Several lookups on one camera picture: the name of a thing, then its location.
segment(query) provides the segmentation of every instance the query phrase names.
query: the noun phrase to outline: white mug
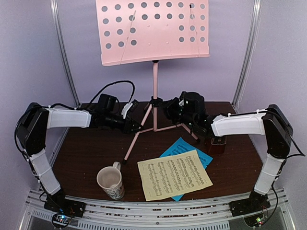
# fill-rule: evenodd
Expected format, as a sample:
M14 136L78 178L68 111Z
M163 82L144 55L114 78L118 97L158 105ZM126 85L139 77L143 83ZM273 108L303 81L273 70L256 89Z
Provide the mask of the white mug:
M120 172L120 163L116 161L113 166L100 170L97 174L97 183L110 198L114 200L121 199L125 194L125 190Z

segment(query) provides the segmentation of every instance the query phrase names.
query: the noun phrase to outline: wall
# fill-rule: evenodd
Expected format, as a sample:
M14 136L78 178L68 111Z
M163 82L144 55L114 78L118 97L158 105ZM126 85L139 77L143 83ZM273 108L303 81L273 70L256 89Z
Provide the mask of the wall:
M0 31L0 226L13 230L30 187L37 184L15 147L15 124L30 102L73 105L73 100L49 1L0 0ZM63 131L48 132L48 157Z
M206 100L232 100L246 50L253 1L210 0L209 58L165 60L159 64L159 96L180 96L183 90L201 93ZM135 98L152 96L152 63L103 67L95 0L59 0L65 47L81 102L88 102L104 85L128 79L136 84ZM127 84L112 86L120 101L130 96Z
M277 104L294 128L294 138L307 152L307 1L263 1L259 37L240 112ZM261 158L265 137L252 137ZM307 226L307 158L290 158L276 187L284 187L299 229Z

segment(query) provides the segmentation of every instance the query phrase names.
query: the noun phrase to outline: sheet music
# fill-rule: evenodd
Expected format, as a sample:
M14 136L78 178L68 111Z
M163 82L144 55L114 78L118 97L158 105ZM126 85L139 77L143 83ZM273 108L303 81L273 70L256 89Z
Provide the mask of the sheet music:
M146 201L161 200L213 185L197 151L138 162Z

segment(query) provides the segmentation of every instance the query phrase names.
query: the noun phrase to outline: black clamp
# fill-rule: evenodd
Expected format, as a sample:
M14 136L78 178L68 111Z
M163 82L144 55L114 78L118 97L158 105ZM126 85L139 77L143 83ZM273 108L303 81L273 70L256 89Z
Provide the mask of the black clamp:
M162 101L163 100L161 98L154 99L154 97L152 97L149 103L152 104L153 107L159 107Z

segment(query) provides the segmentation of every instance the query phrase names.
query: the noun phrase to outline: dark brown tabletop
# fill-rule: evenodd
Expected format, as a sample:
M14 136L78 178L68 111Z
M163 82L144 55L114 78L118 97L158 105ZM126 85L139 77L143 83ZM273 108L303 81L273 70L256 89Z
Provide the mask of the dark brown tabletop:
M141 122L143 108L140 103L133 118ZM209 114L234 113L229 102L206 102ZM145 128L152 127L150 115ZM159 111L158 127L171 125ZM134 135L118 130L71 128L53 166L54 173L67 195L83 198L111 200L96 182L100 169L122 162ZM125 196L121 201L145 201L137 162L158 158L178 138L205 152L204 141L196 140L183 127L162 132L140 134L127 164L121 166ZM213 160L206 171L213 186L185 194L181 200L203 199L245 193L252 190L261 171L262 162L248 135L227 137L225 152L211 155Z

